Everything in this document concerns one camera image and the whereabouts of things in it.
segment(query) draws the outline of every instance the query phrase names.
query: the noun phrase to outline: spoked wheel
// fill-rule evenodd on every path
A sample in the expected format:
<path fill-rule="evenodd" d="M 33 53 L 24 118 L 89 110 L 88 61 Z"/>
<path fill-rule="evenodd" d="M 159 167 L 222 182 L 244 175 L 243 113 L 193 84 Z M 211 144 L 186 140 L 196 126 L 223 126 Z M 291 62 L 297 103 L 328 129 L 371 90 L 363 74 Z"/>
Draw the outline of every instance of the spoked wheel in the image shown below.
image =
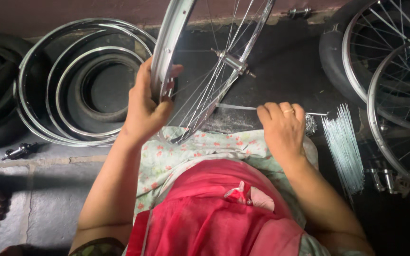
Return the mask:
<path fill-rule="evenodd" d="M 374 71 L 392 51 L 409 42 L 410 0 L 372 1 L 354 16 L 343 38 L 343 64 L 350 84 L 364 102 Z M 399 83 L 406 70 L 390 68 L 380 79 L 393 90 L 384 93 L 410 105 L 410 81 Z"/>
<path fill-rule="evenodd" d="M 403 177 L 410 180 L 410 105 L 398 97 L 409 97 L 409 92 L 396 91 L 387 74 L 401 68 L 398 84 L 410 88 L 410 42 L 388 55 L 380 64 L 368 91 L 368 118 L 373 136 L 385 158 Z M 396 125 L 392 132 L 379 130 L 380 119 Z"/>
<path fill-rule="evenodd" d="M 151 90 L 160 102 L 174 98 L 174 111 L 159 133 L 158 140 L 180 145 L 190 138 L 210 116 L 230 85 L 239 75 L 254 74 L 247 69 L 247 58 L 270 15 L 274 0 L 235 0 L 212 6 L 207 0 L 172 0 L 165 14 L 151 65 Z M 230 14 L 230 25 L 214 23 L 216 15 Z M 208 23 L 194 41 L 188 28 Z M 174 88 L 172 64 L 185 69 Z"/>

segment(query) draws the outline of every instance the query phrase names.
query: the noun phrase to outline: hand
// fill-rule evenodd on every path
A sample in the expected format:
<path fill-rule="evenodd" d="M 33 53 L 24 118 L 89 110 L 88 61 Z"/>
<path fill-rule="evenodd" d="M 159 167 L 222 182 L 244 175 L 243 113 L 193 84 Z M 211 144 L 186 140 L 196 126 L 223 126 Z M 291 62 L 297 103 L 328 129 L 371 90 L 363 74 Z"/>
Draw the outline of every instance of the hand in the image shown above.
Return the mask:
<path fill-rule="evenodd" d="M 305 111 L 300 105 L 268 102 L 257 108 L 257 115 L 263 125 L 265 142 L 281 167 L 305 157 Z"/>
<path fill-rule="evenodd" d="M 168 96 L 156 103 L 151 99 L 151 62 L 152 57 L 139 67 L 135 86 L 129 90 L 128 115 L 120 134 L 129 135 L 135 143 L 142 146 L 151 136 L 161 130 L 167 122 L 173 103 Z M 171 77 L 177 77 L 183 71 L 183 66 L 174 65 Z M 167 88 L 173 88 L 170 82 Z"/>

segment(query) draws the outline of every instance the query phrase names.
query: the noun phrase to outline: workshop floor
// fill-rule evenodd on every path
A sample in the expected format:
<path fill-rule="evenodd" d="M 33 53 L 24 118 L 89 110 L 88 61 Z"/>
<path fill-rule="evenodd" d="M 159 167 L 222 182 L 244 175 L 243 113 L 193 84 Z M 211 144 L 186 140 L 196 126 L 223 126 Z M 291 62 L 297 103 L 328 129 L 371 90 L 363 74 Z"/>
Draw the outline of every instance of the workshop floor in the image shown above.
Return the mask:
<path fill-rule="evenodd" d="M 334 111 L 346 103 L 322 71 L 318 55 L 322 26 L 284 20 L 264 27 L 248 61 L 257 78 L 237 80 L 222 102 L 241 106 L 298 102 L 305 110 L 318 113 Z M 200 31 L 193 32 L 196 36 L 191 32 L 185 38 L 200 36 Z M 358 108 L 350 103 L 349 107 L 358 130 Z M 203 128 L 234 133 L 262 126 L 254 111 L 217 109 Z M 320 124 L 312 140 L 319 151 L 322 174 L 341 191 Z M 16 148 L 20 142 L 42 140 L 27 134 L 13 146 L 0 148 L 0 159 L 6 149 Z M 46 143 L 29 159 L 0 161 L 0 184 L 13 193 L 10 212 L 0 223 L 0 250 L 27 243 L 46 250 L 39 255 L 66 255 L 78 214 L 108 151 L 108 147 L 72 148 Z M 377 255 L 410 255 L 410 195 L 401 199 L 399 195 L 379 194 L 369 185 L 354 200 Z"/>

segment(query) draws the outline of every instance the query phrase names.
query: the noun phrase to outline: wall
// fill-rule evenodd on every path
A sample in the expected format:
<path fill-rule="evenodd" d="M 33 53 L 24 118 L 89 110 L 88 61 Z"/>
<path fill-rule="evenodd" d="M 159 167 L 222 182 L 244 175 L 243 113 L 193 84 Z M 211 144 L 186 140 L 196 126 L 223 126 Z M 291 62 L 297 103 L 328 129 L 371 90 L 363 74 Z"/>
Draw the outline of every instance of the wall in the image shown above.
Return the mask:
<path fill-rule="evenodd" d="M 232 0 L 208 0 L 213 17 L 231 14 Z M 247 6 L 249 0 L 241 0 Z M 273 13 L 308 5 L 313 10 L 342 6 L 347 0 L 279 0 Z M 73 20 L 107 17 L 137 25 L 159 25 L 169 0 L 0 0 L 0 32 L 21 37 L 42 36 Z M 195 17 L 208 17 L 205 0 L 199 0 Z"/>

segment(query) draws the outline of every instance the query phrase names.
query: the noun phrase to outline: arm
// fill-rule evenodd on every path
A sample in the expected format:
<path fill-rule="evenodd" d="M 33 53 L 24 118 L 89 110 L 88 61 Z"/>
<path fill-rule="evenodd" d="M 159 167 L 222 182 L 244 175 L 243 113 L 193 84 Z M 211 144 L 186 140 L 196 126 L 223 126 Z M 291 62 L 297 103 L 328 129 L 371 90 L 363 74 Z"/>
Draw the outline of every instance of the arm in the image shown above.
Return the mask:
<path fill-rule="evenodd" d="M 303 149 L 305 112 L 298 104 L 266 103 L 257 108 L 265 141 L 297 194 L 313 235 L 331 254 L 338 249 L 373 255 L 354 213 L 307 160 Z"/>
<path fill-rule="evenodd" d="M 172 102 L 156 106 L 151 100 L 151 58 L 137 73 L 129 91 L 126 122 L 122 126 L 80 212 L 70 252 L 92 240 L 114 237 L 127 244 L 132 231 L 142 145 L 166 123 Z M 178 75 L 182 66 L 172 74 Z"/>

